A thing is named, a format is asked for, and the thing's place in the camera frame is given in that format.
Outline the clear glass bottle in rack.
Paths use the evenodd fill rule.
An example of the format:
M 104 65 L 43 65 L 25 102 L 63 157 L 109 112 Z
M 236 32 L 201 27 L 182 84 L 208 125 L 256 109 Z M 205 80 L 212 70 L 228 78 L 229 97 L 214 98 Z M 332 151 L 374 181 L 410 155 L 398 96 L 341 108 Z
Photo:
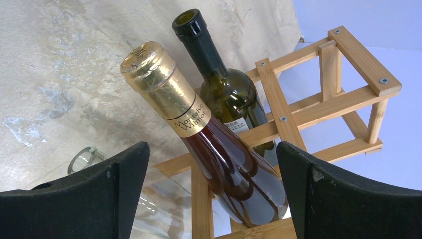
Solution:
M 191 232 L 184 218 L 189 198 L 179 183 L 148 167 L 132 226 L 132 239 L 182 239 Z

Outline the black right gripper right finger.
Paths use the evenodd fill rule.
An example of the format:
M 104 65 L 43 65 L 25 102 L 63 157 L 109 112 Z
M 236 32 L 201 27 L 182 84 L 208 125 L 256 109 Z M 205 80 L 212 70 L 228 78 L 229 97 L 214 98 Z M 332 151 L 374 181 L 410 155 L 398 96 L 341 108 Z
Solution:
M 360 176 L 287 141 L 277 158 L 297 238 L 421 238 L 420 190 Z

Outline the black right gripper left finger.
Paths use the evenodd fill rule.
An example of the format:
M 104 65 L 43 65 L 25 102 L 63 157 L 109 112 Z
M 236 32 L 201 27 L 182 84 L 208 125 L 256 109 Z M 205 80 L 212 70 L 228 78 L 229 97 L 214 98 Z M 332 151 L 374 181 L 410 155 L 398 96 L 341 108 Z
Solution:
M 139 142 L 31 190 L 1 192 L 1 238 L 129 238 L 149 158 L 148 143 Z

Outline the dark bottle behind middle row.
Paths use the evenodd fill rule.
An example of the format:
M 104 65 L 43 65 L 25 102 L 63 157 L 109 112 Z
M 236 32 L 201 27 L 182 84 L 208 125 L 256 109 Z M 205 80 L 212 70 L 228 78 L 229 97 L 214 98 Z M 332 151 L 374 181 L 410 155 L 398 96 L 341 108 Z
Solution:
M 267 123 L 256 87 L 244 72 L 227 68 L 198 9 L 177 16 L 172 29 L 204 81 L 199 96 L 232 132 L 240 134 Z

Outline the wooden wine rack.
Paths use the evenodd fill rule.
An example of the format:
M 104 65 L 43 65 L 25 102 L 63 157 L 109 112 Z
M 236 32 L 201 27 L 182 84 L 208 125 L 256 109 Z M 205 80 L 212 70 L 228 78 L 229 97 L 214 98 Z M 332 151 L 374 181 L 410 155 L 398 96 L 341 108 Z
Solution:
M 318 57 L 321 91 L 287 104 L 276 74 Z M 341 87 L 342 59 L 346 58 L 367 85 L 346 93 Z M 362 153 L 380 151 L 379 132 L 389 98 L 402 84 L 344 26 L 328 32 L 327 38 L 276 60 L 263 59 L 248 75 L 261 81 L 271 111 L 268 123 L 241 134 L 250 146 L 284 139 L 304 149 L 300 131 L 342 117 L 354 140 L 319 151 L 317 158 L 336 162 Z

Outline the red wine bottle gold cap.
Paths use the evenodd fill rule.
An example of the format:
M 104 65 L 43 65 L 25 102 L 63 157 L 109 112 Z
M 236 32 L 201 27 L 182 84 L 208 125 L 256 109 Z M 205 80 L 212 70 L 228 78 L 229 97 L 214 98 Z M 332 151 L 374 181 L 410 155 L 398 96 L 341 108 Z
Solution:
M 211 113 L 159 43 L 132 50 L 120 71 L 181 138 L 236 222 L 255 227 L 283 218 L 288 203 L 274 168 Z

